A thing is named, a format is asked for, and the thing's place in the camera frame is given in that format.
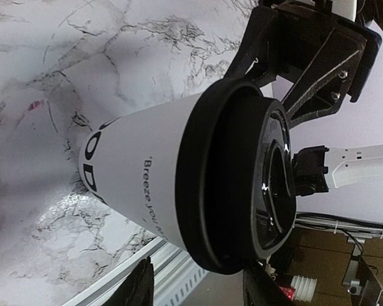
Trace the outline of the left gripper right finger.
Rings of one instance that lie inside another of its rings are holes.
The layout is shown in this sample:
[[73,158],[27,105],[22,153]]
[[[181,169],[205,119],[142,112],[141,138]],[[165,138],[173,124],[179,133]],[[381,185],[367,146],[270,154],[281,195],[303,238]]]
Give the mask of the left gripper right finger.
[[243,268],[243,305],[295,305],[292,278],[268,259],[249,259]]

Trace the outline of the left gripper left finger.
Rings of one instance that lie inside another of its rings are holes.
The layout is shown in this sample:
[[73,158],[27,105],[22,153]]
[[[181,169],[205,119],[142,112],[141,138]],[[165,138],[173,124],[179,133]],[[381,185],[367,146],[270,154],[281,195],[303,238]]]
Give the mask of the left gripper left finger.
[[114,277],[80,301],[64,305],[154,305],[154,266],[151,258],[143,258],[131,272],[118,280]]

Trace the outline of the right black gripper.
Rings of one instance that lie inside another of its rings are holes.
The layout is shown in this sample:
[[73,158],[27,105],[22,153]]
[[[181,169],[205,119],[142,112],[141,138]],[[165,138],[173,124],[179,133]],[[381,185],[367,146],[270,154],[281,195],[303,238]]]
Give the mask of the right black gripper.
[[293,85],[283,98],[289,126],[356,102],[382,39],[355,21],[357,1],[259,1],[227,72],[262,87],[281,76]]

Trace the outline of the black cup lid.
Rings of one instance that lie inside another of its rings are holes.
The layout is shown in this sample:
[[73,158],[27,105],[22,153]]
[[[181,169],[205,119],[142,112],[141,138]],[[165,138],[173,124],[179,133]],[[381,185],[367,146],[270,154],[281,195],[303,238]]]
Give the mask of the black cup lid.
[[175,204],[186,250],[206,270],[234,274],[276,252],[296,216],[282,104],[243,78],[211,85],[183,133]]

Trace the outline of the white paper cup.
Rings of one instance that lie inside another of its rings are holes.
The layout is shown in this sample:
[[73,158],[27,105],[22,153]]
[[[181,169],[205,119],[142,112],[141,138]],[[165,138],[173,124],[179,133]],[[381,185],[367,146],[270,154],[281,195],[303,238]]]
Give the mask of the white paper cup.
[[101,202],[184,249],[175,205],[176,164],[198,94],[103,123],[83,142],[79,172]]

